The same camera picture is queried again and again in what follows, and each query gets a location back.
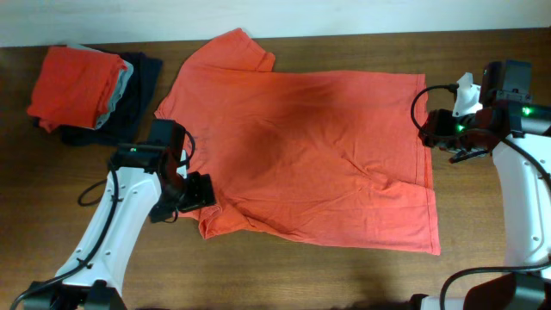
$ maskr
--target t-shirt sleeve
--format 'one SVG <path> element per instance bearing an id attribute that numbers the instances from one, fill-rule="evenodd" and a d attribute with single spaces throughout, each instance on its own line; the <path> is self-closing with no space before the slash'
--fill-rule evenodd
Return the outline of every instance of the t-shirt sleeve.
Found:
<path id="1" fill-rule="evenodd" d="M 270 72 L 275 61 L 273 53 L 264 51 L 241 28 L 237 28 L 208 42 L 189 57 L 184 65 Z"/>

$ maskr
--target table surface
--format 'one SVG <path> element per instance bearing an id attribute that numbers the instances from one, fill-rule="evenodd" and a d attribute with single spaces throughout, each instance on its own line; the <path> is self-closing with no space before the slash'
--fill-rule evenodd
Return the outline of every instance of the table surface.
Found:
<path id="1" fill-rule="evenodd" d="M 493 60 L 533 64 L 535 101 L 551 102 L 549 29 L 371 34 L 258 40 L 276 55 L 275 71 L 362 70 L 425 73 L 428 85 L 455 82 L 464 72 L 480 82 Z M 204 41 L 101 45 L 141 51 L 164 61 L 152 111 L 167 95 L 183 61 Z M 106 176 L 106 146 L 64 146 L 57 134 L 31 126 L 25 113 L 45 47 L 0 49 L 0 307 L 33 280 L 45 280 L 69 257 L 94 208 L 77 196 Z M 430 94 L 429 109 L 453 107 L 446 92 Z M 457 270 L 500 265 L 505 228 L 498 175 L 490 158 L 449 164 L 433 151 L 442 255 L 331 248 L 264 233 L 236 232 L 203 240 L 193 220 L 144 224 L 127 267 L 129 308 L 328 309 L 355 302 L 402 301 L 437 295 Z M 459 280 L 463 295 L 491 275 Z"/>

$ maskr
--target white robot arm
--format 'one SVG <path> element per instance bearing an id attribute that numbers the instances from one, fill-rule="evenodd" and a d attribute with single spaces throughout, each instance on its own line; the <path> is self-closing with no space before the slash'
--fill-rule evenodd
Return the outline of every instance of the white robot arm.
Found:
<path id="1" fill-rule="evenodd" d="M 452 111 L 430 112 L 420 127 L 424 145 L 455 152 L 456 163 L 491 153 L 503 193 L 505 264 L 464 270 L 444 283 L 439 297 L 421 300 L 422 310 L 539 309 L 551 280 L 551 109 L 532 104 L 529 94 L 531 65 L 508 60 L 491 63 L 481 86 L 466 73 L 455 92 Z M 503 272 L 504 276 L 472 288 L 465 298 L 445 299 L 449 285 L 460 276 Z"/>
<path id="2" fill-rule="evenodd" d="M 215 203 L 209 175 L 187 174 L 185 135 L 193 149 L 182 126 L 156 120 L 147 142 L 119 145 L 100 204 L 77 248 L 52 280 L 34 282 L 11 309 L 22 300 L 25 309 L 33 310 L 126 309 L 122 282 L 145 218 L 166 221 Z"/>

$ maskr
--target folded orange shirt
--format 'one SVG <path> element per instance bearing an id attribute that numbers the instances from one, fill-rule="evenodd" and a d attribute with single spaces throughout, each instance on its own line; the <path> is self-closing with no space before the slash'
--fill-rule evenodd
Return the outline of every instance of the folded orange shirt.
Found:
<path id="1" fill-rule="evenodd" d="M 185 214 L 202 236 L 439 254 L 430 150 L 409 113 L 424 75 L 274 73 L 274 61 L 240 29 L 224 34 L 183 64 L 156 112 L 193 134 L 190 169 L 213 180 L 217 205 Z"/>
<path id="2" fill-rule="evenodd" d="M 27 113 L 51 132 L 59 125 L 95 128 L 108 111 L 119 71 L 119 55 L 52 46 L 34 86 Z"/>

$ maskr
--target white wall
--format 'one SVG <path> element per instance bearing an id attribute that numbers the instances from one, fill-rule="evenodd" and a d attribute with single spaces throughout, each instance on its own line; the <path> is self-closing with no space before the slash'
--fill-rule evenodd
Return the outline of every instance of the white wall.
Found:
<path id="1" fill-rule="evenodd" d="M 0 0 L 0 47 L 550 25 L 551 0 Z"/>

